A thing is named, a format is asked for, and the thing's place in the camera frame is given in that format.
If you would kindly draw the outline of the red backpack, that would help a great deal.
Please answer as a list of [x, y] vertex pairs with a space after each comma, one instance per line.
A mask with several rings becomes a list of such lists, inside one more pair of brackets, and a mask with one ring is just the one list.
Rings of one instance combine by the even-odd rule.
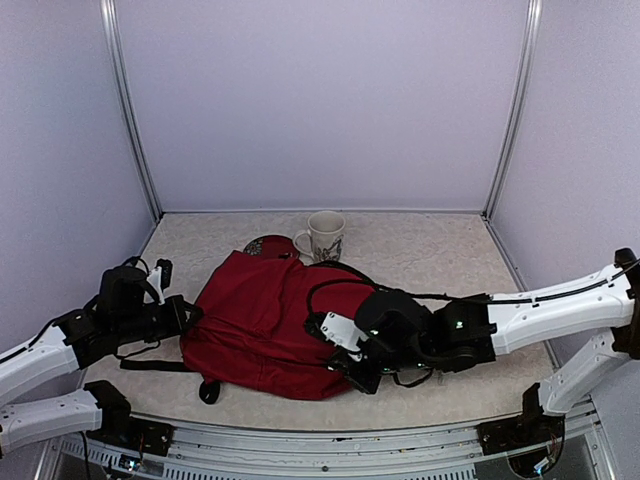
[[353, 319], [374, 282], [336, 261], [306, 266], [290, 257], [232, 252], [196, 304], [202, 317], [180, 338], [179, 363], [123, 360], [125, 370], [198, 373], [199, 397], [218, 400], [233, 384], [293, 400], [321, 401], [351, 390], [327, 361], [335, 347], [306, 332], [312, 313]]

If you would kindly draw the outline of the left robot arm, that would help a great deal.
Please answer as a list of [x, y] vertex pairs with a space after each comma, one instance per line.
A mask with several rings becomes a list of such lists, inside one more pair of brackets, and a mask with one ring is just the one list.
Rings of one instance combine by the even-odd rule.
[[31, 339], [1, 356], [1, 452], [68, 433], [91, 433], [133, 443], [140, 424], [131, 405], [106, 380], [70, 394], [18, 403], [23, 394], [55, 378], [83, 371], [121, 346], [158, 343], [185, 334], [202, 317], [181, 295], [165, 295], [172, 267], [146, 271], [119, 266], [102, 275], [99, 293], [83, 308], [49, 321]]

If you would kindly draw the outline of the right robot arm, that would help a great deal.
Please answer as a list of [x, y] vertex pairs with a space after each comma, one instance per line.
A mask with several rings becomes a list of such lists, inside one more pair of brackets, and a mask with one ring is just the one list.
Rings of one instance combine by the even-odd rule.
[[560, 370], [522, 395], [518, 415], [477, 427], [484, 454], [559, 440], [575, 403], [604, 376], [639, 357], [639, 260], [629, 248], [586, 277], [518, 294], [450, 298], [434, 312], [417, 295], [377, 287], [353, 317], [320, 314], [328, 367], [373, 394], [402, 370], [461, 372], [531, 344], [599, 330]]

